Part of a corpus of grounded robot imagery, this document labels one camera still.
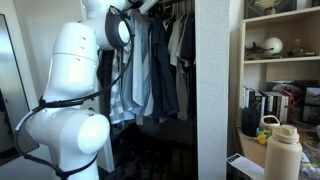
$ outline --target white water bottle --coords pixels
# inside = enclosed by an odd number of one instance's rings
[[[274,127],[268,138],[265,180],[298,180],[302,154],[297,128]]]

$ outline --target black cable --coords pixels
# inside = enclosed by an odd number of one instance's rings
[[[84,96],[84,97],[81,97],[81,98],[75,98],[75,99],[69,99],[69,100],[63,100],[63,101],[48,102],[48,103],[46,103],[45,100],[43,100],[41,98],[40,101],[39,101],[39,106],[34,108],[32,111],[30,111],[28,114],[26,114],[22,118],[22,120],[19,122],[19,124],[17,125],[17,127],[15,129],[15,132],[14,132],[14,146],[15,146],[15,149],[17,150],[17,152],[20,155],[22,155],[25,159],[29,159],[29,160],[34,161],[36,163],[40,163],[40,164],[43,164],[43,165],[51,167],[52,169],[54,169],[56,171],[57,176],[61,177],[63,180],[67,179],[72,174],[78,173],[78,172],[88,168],[96,160],[98,154],[87,165],[85,165],[85,166],[83,166],[81,168],[72,170],[72,171],[64,172],[58,166],[56,166],[56,165],[54,165],[54,164],[52,164],[52,163],[50,163],[50,162],[48,162],[46,160],[43,160],[43,159],[40,159],[40,158],[37,158],[37,157],[34,157],[34,156],[30,155],[30,154],[25,153],[19,146],[19,134],[20,134],[20,131],[21,131],[22,127],[27,123],[27,121],[31,117],[33,117],[36,113],[38,113],[39,111],[41,111],[41,110],[43,110],[45,108],[61,108],[61,107],[70,107],[70,106],[75,106],[75,105],[81,105],[81,104],[83,104],[84,101],[89,100],[89,99],[93,99],[94,97],[100,96],[103,93],[107,92],[108,90],[111,89],[111,87],[114,84],[117,83],[117,81],[119,81],[123,77],[124,73],[126,72],[128,67],[130,66],[130,63],[132,63],[133,50],[134,50],[134,39],[133,39],[134,38],[134,34],[133,34],[132,30],[131,30],[131,27],[130,27],[129,23],[126,20],[126,18],[128,19],[128,16],[126,14],[124,14],[122,11],[120,11],[119,9],[117,9],[117,10],[119,11],[122,20],[124,21],[124,23],[127,26],[127,29],[129,31],[129,34],[130,34],[130,40],[131,40],[131,52],[130,52],[130,56],[128,58],[128,63],[126,64],[126,66],[125,66],[124,70],[121,72],[121,74],[114,81],[112,81],[108,86],[104,87],[102,90],[100,90],[100,91],[98,91],[96,93],[90,94],[88,96]]]

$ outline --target wooden shelf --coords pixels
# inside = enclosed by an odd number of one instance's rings
[[[295,22],[299,19],[305,19],[309,16],[320,16],[320,7],[312,7],[268,16],[261,16],[243,20],[246,23],[246,28],[259,28],[272,24],[279,24],[284,22]]]
[[[283,63],[283,62],[301,62],[301,61],[319,61],[320,56],[281,58],[281,59],[260,59],[245,60],[244,64],[263,64],[263,63]]]

